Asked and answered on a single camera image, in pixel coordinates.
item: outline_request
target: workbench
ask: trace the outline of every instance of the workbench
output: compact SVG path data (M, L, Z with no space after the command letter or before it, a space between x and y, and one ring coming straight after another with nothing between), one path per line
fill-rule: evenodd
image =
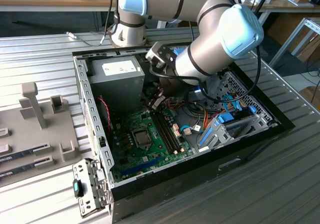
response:
M103 12L110 0L0 0L3 12Z
M98 33L78 34L98 43ZM189 28L147 30L150 44L188 43ZM108 39L99 49L111 48ZM72 52L92 50L66 35L0 39L0 110L17 107L20 84L35 81L39 101L68 100L83 158L90 157ZM236 62L253 80L257 61ZM121 223L318 223L320 114L265 62L258 86L296 126L254 160ZM71 166L0 188L0 223L109 223L107 210L81 219Z
M251 0L245 0L245 5L252 6ZM314 7L298 7L290 3L288 0L271 0L269 4L264 4L260 9L262 13L259 22L263 25L271 13L320 13L320 6Z

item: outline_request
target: white connector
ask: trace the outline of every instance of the white connector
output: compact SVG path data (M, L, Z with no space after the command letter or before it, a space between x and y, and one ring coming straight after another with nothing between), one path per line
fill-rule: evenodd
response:
M73 39L75 39L75 40L78 39L78 37L77 37L76 35L74 35L73 33L71 33L71 32L66 32L66 34L67 34L69 37L71 37L71 38L73 38Z

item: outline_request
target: red wire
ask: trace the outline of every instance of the red wire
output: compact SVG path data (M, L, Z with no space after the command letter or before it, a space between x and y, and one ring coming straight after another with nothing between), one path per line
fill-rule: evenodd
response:
M107 111L107 114L108 114L108 126L109 126L109 131L111 131L111 121L110 121L110 113L109 113L109 108L108 108L108 105L106 104L106 102L101 99L100 97L98 97L98 99L104 104L104 106L106 107L106 111Z

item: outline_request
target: metal bracket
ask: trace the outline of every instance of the metal bracket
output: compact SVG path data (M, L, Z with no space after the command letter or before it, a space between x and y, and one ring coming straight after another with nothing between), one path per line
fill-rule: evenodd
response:
M81 217L104 209L111 203L104 171L98 166L96 160L89 159L72 166L73 176L83 190L83 196L78 199Z

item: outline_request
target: ribbed metal surface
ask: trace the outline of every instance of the ribbed metal surface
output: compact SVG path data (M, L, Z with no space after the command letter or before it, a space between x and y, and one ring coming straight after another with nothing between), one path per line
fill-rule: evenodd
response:
M150 43L190 42L188 28L149 30ZM101 35L79 34L92 44ZM110 48L105 40L101 49ZM62 94L83 157L90 156L77 94L71 52L89 50L65 35L0 39L0 109L18 106L20 84L36 81L38 99ZM254 56L237 64L255 78ZM294 90L263 65L259 87L296 125L256 159L170 202L124 220L124 223L318 223L320 194L320 116ZM0 223L108 223L106 211L82 220L64 167L0 188Z

